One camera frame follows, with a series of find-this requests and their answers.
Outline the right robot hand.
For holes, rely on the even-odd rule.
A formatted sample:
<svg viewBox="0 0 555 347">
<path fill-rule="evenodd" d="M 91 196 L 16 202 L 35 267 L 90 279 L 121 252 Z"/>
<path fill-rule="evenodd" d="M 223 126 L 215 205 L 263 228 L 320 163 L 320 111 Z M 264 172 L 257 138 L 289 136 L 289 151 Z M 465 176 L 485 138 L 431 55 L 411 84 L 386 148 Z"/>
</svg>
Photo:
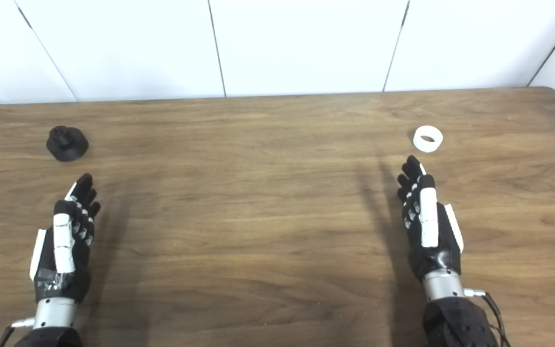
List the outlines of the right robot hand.
<svg viewBox="0 0 555 347">
<path fill-rule="evenodd" d="M 407 231 L 408 264 L 416 279 L 436 270 L 460 275 L 460 231 L 447 206 L 438 200 L 434 177 L 414 155 L 409 155 L 397 177 L 401 219 Z"/>
</svg>

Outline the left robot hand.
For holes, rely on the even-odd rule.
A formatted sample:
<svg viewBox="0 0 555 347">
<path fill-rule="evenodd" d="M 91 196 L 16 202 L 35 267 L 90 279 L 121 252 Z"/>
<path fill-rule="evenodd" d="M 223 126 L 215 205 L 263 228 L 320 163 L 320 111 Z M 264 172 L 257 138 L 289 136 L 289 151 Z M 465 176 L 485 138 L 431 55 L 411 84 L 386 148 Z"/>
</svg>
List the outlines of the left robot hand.
<svg viewBox="0 0 555 347">
<path fill-rule="evenodd" d="M 101 210 L 96 196 L 93 177 L 85 173 L 53 206 L 52 226 L 38 230 L 29 266 L 36 302 L 68 298 L 80 304 L 85 299 L 92 281 L 95 217 Z"/>
</svg>

